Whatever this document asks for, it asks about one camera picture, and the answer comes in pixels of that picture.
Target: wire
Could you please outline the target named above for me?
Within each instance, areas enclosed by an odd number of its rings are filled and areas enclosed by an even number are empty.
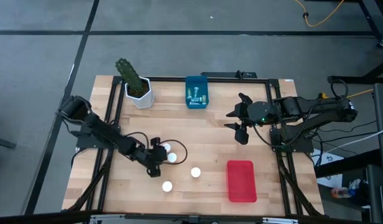
[[[327,142],[324,142],[324,144],[327,144],[329,146],[333,146],[333,147],[336,147],[337,149],[341,150],[341,151],[344,151],[344,152],[350,152],[350,153],[353,153],[355,155],[358,155],[358,153],[356,152],[353,152],[353,151],[350,151],[350,150],[346,150],[346,149],[341,149],[340,147],[336,146],[336,145],[333,145],[333,144],[330,144],[330,143],[327,143]]]
[[[318,169],[321,165],[321,158],[323,157],[323,151],[324,151],[323,140],[321,139],[319,134],[317,134],[317,137],[320,139],[320,155],[319,155],[318,160],[315,164],[316,172],[318,171]]]
[[[374,91],[374,89],[365,90],[365,91],[361,91],[361,92],[359,92],[359,93],[355,93],[355,94],[353,94],[353,95],[348,96],[348,98],[352,98],[352,97],[355,97],[355,96],[358,96],[358,95],[361,95],[361,94],[364,94],[364,93],[369,93],[369,92],[371,92],[371,91]]]
[[[185,158],[183,158],[183,160],[180,161],[180,162],[161,162],[161,164],[179,165],[179,164],[182,164],[183,162],[186,161],[188,152],[187,152],[187,148],[186,148],[186,146],[185,146],[182,142],[180,142],[180,141],[178,141],[178,140],[174,140],[174,139],[168,139],[168,140],[165,140],[165,141],[160,142],[160,144],[165,143],[165,142],[177,142],[177,143],[179,143],[179,144],[180,144],[181,146],[183,146],[183,148],[185,149],[186,154],[185,154]]]
[[[317,135],[317,131],[318,131],[318,128],[316,128],[315,132],[312,134],[313,137]]]
[[[313,111],[314,107],[317,106],[318,103],[314,104],[313,106],[310,107],[309,109],[309,112],[308,112],[308,115],[306,117],[306,119],[309,119],[310,115],[311,115],[311,112]],[[252,124],[252,127],[254,128],[254,131],[255,133],[258,135],[258,137],[265,143],[267,144],[268,146],[271,146],[271,147],[285,147],[285,146],[289,146],[291,145],[295,140],[297,140],[297,138],[299,138],[299,136],[301,135],[303,129],[305,128],[305,126],[307,125],[307,122],[304,122],[302,127],[300,128],[300,130],[298,131],[298,133],[289,141],[289,142],[285,142],[285,144],[283,145],[279,145],[279,146],[276,146],[276,145],[272,145],[271,143],[267,142],[262,136],[261,134],[259,134],[258,130],[256,129],[254,123],[248,118],[249,122],[251,122]]]
[[[325,140],[323,142],[332,142],[332,141],[336,141],[336,140],[340,140],[340,139],[344,139],[344,138],[352,138],[352,137],[358,137],[358,136],[374,134],[374,133],[376,133],[376,132],[374,131],[374,132],[370,132],[370,133],[354,134],[354,135],[351,135],[351,136],[344,136],[344,137],[340,137],[340,138],[336,138],[336,139]]]
[[[145,134],[145,133],[143,133],[143,132],[140,132],[140,131],[135,131],[135,132],[133,132],[133,133],[129,133],[129,134],[126,134],[126,135],[124,135],[124,136],[131,136],[131,135],[133,135],[133,134],[141,134],[141,135],[143,135],[145,138],[146,138],[146,148],[148,149],[149,148],[149,138],[147,137],[147,135]]]
[[[304,152],[304,154],[311,160],[313,165],[315,165],[315,162],[313,161],[312,156],[310,156],[309,153],[307,153],[307,152]]]
[[[321,130],[320,128],[319,128],[319,130],[320,130],[321,132],[342,131],[342,132],[344,132],[344,133],[351,133],[351,132],[352,132],[354,129],[356,129],[356,128],[360,128],[360,127],[363,127],[363,126],[365,126],[365,125],[372,124],[372,123],[375,123],[375,122],[377,122],[377,120],[368,122],[368,123],[366,123],[366,124],[357,125],[357,126],[353,127],[350,131],[344,131],[344,130],[340,130],[340,129],[332,129],[332,130],[327,130],[327,131],[325,131],[325,130]]]
[[[334,90],[334,84],[335,84],[335,83],[340,83],[340,84],[343,84],[343,85],[345,86],[345,94],[342,96],[342,98],[339,99],[340,101],[345,100],[346,97],[347,97],[347,95],[349,94],[349,87],[348,87],[348,85],[345,83],[344,80],[334,80],[334,81],[332,81],[330,87],[331,87],[331,91],[333,92],[335,98],[338,98],[338,97],[339,97],[339,96],[335,93],[335,90]]]
[[[342,3],[345,1],[345,0],[342,0],[339,4],[338,4],[338,6],[325,18],[325,19],[323,19],[321,22],[318,22],[317,24],[314,24],[314,25],[311,25],[311,24],[309,24],[309,21],[308,21],[308,13],[307,13],[307,11],[306,11],[306,8],[305,8],[305,6],[300,2],[300,1],[298,1],[298,0],[294,0],[294,1],[296,1],[299,5],[301,5],[301,7],[302,7],[302,9],[303,9],[303,16],[304,16],[304,18],[305,18],[305,22],[306,22],[306,24],[309,26],[309,27],[316,27],[316,26],[319,26],[319,25],[321,25],[322,23],[324,23],[325,21],[327,21],[327,19],[329,19],[337,10],[338,10],[338,8],[342,5]]]
[[[68,124],[67,124],[67,122],[66,122],[65,120],[62,120],[62,121],[63,121],[63,123],[65,123],[66,128],[67,128],[67,131],[68,131],[70,134],[72,134],[72,132],[71,132],[70,129],[68,128]]]
[[[73,163],[74,163],[74,158],[79,154],[81,153],[82,151],[84,151],[86,148],[80,148],[78,150],[78,152],[74,153],[73,157],[72,157],[72,163],[71,163],[71,167],[73,167]]]
[[[336,146],[336,145],[333,145],[333,144],[330,144],[330,143],[327,143],[327,142],[323,142],[324,144],[327,144],[327,145],[329,145],[329,146],[333,146],[333,147],[336,147],[337,149],[339,149],[339,150],[341,150],[341,151],[344,151],[344,152],[350,152],[350,153],[353,153],[353,154],[355,154],[355,155],[358,155],[358,153],[356,153],[356,152],[353,152],[353,151],[349,151],[349,150],[346,150],[346,149],[341,149],[340,147],[338,147],[338,146]]]
[[[375,134],[372,134],[372,135],[370,135],[370,136],[367,136],[367,137],[365,137],[365,138],[362,138],[362,139],[358,139],[358,140],[355,140],[355,141],[352,141],[352,142],[349,142],[349,143],[343,144],[343,145],[341,145],[341,146],[339,146],[339,147],[348,146],[348,145],[350,145],[350,144],[354,144],[354,143],[357,143],[357,142],[360,142],[360,141],[363,141],[363,140],[366,140],[366,139],[372,138],[372,137],[374,137],[374,136],[377,136],[377,135],[379,135],[379,134],[382,134],[382,133],[383,133],[383,130],[382,130],[382,131],[379,131],[379,132],[377,132],[377,133],[375,133]],[[327,152],[332,152],[332,151],[334,151],[335,149],[336,149],[336,147],[335,147],[335,148],[333,148],[333,149],[330,149],[330,150],[328,150]]]

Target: yellow cable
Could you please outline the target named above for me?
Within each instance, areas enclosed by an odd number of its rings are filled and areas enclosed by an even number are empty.
[[[364,94],[364,93],[369,93],[369,92],[371,92],[371,91],[373,91],[373,89],[366,90],[366,91],[361,91],[360,93],[355,93],[355,94],[353,94],[353,95],[349,95],[347,98],[352,98],[352,97],[354,97],[354,96],[358,96],[358,95],[361,95],[361,94]]]
[[[303,6],[303,4],[300,2],[300,1],[298,1],[298,0],[294,0],[294,1],[296,1],[299,5],[301,5],[302,6],[302,9],[303,9],[303,12],[306,12],[306,8],[305,8],[305,6]],[[319,23],[317,23],[317,24],[315,24],[315,25],[311,25],[311,24],[309,24],[309,21],[308,21],[308,16],[304,16],[304,18],[305,18],[305,22],[306,22],[306,24],[309,26],[309,27],[316,27],[316,26],[319,26],[320,24],[322,24],[322,23],[324,23],[327,19],[329,19],[338,9],[339,9],[339,7],[342,5],[342,3],[344,2],[345,0],[342,0],[339,4],[338,4],[338,6],[325,18],[325,19],[323,19],[321,22],[319,22]]]

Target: gray floor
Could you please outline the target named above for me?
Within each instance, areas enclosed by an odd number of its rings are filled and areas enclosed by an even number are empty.
[[[83,30],[92,3],[0,0],[0,29]],[[335,2],[304,4],[311,23],[336,7]],[[302,8],[292,0],[107,0],[100,2],[92,29],[369,30],[369,26],[355,3],[345,3],[327,23],[311,29],[302,19]],[[17,142],[15,150],[0,147],[0,216],[21,213],[80,39],[0,36],[0,137]],[[314,98],[321,91],[331,95],[328,75],[362,75],[383,61],[376,41],[361,37],[90,36],[72,94],[89,98],[96,75],[117,74],[114,62],[119,57],[128,58],[141,75],[148,76],[244,70],[257,72],[262,78],[292,78],[298,94],[305,98]],[[349,92],[368,88],[350,85]],[[349,129],[375,119],[370,94],[352,101],[359,111],[355,122],[329,124],[323,129]],[[373,124],[354,133],[375,130]],[[341,135],[321,134],[323,139]],[[75,142],[63,128],[60,130],[36,212],[60,210]],[[345,149],[361,153],[376,147],[377,141],[370,139]],[[352,156],[349,152],[335,153]],[[332,217],[358,216],[330,203],[324,206]]]

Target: white hexagonal pot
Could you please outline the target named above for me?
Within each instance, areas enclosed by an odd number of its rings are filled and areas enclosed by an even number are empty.
[[[132,100],[136,107],[139,109],[150,108],[153,105],[154,93],[150,80],[148,78],[140,77],[142,80],[149,84],[149,91],[142,97],[136,98],[128,95],[128,83],[125,83],[125,95]]]

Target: red plastic bin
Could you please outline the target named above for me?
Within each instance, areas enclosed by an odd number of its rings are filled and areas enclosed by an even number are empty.
[[[231,202],[256,202],[254,164],[228,161],[228,197]]]

